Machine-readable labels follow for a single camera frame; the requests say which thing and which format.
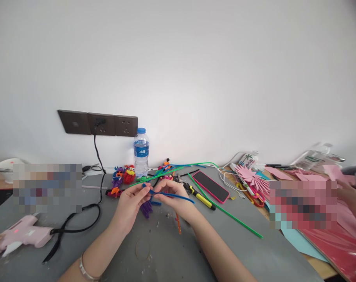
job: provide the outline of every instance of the power cord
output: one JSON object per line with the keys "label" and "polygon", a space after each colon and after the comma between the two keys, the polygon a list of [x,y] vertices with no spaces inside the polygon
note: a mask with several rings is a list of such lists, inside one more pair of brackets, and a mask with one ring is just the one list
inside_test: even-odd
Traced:
{"label": "power cord", "polygon": [[101,185],[100,185],[100,200],[98,201],[98,203],[93,203],[93,204],[89,204],[85,207],[82,207],[81,208],[81,211],[84,211],[84,210],[87,210],[87,209],[90,209],[90,208],[93,208],[93,207],[97,207],[97,209],[99,210],[99,214],[97,215],[97,218],[96,220],[88,227],[86,228],[83,228],[83,229],[77,229],[77,230],[69,230],[69,229],[66,229],[66,225],[67,223],[70,221],[71,218],[74,217],[74,215],[76,215],[76,213],[72,213],[70,214],[65,222],[62,224],[61,228],[54,228],[50,231],[50,235],[53,235],[53,234],[56,234],[58,233],[58,239],[56,241],[56,243],[54,244],[53,248],[51,249],[50,253],[46,256],[46,258],[44,259],[44,261],[42,262],[42,264],[45,264],[47,263],[53,256],[54,254],[56,253],[56,251],[58,250],[60,244],[61,244],[61,239],[62,239],[62,236],[64,233],[79,233],[79,232],[83,232],[85,230],[88,230],[89,228],[91,228],[93,225],[96,224],[96,222],[99,220],[100,218],[100,215],[101,215],[101,207],[100,207],[100,203],[102,201],[102,183],[104,182],[104,177],[105,177],[105,174],[106,174],[106,170],[104,169],[104,167],[102,166],[102,162],[101,162],[101,159],[100,159],[100,155],[99,155],[99,151],[97,150],[97,146],[96,146],[96,131],[97,131],[97,127],[101,124],[105,123],[105,120],[101,120],[101,121],[97,121],[95,123],[95,133],[94,133],[94,137],[93,137],[93,141],[95,143],[95,149],[96,149],[96,154],[97,154],[97,158],[99,159],[99,162],[101,164],[101,170],[103,171],[103,175],[102,175],[102,178],[101,178]]}

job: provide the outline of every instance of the power socket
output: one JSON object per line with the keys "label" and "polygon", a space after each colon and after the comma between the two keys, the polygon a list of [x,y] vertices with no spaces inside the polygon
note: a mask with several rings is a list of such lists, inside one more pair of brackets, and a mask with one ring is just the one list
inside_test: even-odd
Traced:
{"label": "power socket", "polygon": [[138,117],[115,115],[114,122],[117,136],[135,137],[138,134]]}
{"label": "power socket", "polygon": [[95,134],[95,124],[100,123],[96,129],[96,135],[115,136],[114,116],[109,114],[88,113],[91,133]]}

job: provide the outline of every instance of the wooden table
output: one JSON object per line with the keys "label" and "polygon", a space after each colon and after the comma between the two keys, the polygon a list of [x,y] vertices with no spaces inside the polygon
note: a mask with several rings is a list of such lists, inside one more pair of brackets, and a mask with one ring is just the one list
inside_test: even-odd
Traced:
{"label": "wooden table", "polygon": [[[264,171],[263,174],[265,176],[267,176],[270,179],[273,179],[272,175],[268,172],[268,171]],[[286,174],[288,176],[290,176],[292,179],[299,181],[298,178],[290,175],[290,174]],[[228,180],[230,180],[234,185],[236,184],[236,181],[234,179],[234,177],[230,174],[225,174],[226,178]],[[262,214],[263,216],[265,216],[265,218],[269,221],[269,212],[265,209],[265,208],[260,208],[260,207],[256,207]],[[327,262],[324,262],[322,260],[319,260],[317,258],[311,257],[309,255],[306,255],[304,253],[301,253],[306,259],[307,261],[312,265],[312,267],[319,273],[320,277],[323,279],[327,279],[330,277],[333,277],[335,275],[337,275],[337,271],[335,271],[335,269]]]}

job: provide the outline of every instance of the person's hand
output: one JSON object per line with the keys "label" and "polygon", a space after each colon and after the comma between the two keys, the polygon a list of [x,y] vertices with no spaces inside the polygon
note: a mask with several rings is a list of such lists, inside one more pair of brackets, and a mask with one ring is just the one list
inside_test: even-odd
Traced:
{"label": "person's hand", "polygon": [[[155,192],[165,192],[180,195],[186,198],[189,197],[182,184],[168,179],[160,181],[155,187]],[[194,204],[187,200],[175,197],[170,198],[162,194],[156,194],[154,195],[154,198],[160,200],[164,204],[171,206],[174,211],[179,216],[183,217],[188,223],[190,223],[191,219],[193,219],[195,216],[195,212],[197,211]]]}
{"label": "person's hand", "polygon": [[148,194],[151,185],[146,183],[147,186],[143,188],[142,184],[124,190],[119,198],[117,210],[110,225],[120,230],[123,236],[131,231],[140,206],[151,198]]}
{"label": "person's hand", "polygon": [[336,179],[337,183],[342,187],[342,189],[337,189],[337,197],[343,200],[348,206],[356,203],[356,186],[351,185]]}

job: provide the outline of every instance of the plastic bottle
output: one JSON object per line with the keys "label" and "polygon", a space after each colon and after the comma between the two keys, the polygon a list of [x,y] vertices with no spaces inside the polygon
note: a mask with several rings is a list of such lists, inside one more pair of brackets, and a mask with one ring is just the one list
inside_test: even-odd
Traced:
{"label": "plastic bottle", "polygon": [[318,162],[321,162],[324,157],[329,154],[332,146],[332,144],[325,143],[315,150],[308,151],[307,154],[297,161],[295,166],[303,170],[312,169]]}
{"label": "plastic bottle", "polygon": [[138,135],[134,138],[135,175],[136,177],[148,174],[149,138],[145,128],[138,128]]}
{"label": "plastic bottle", "polygon": [[258,151],[252,151],[251,153],[246,153],[239,160],[239,165],[251,169],[257,161],[257,155],[259,155]]}

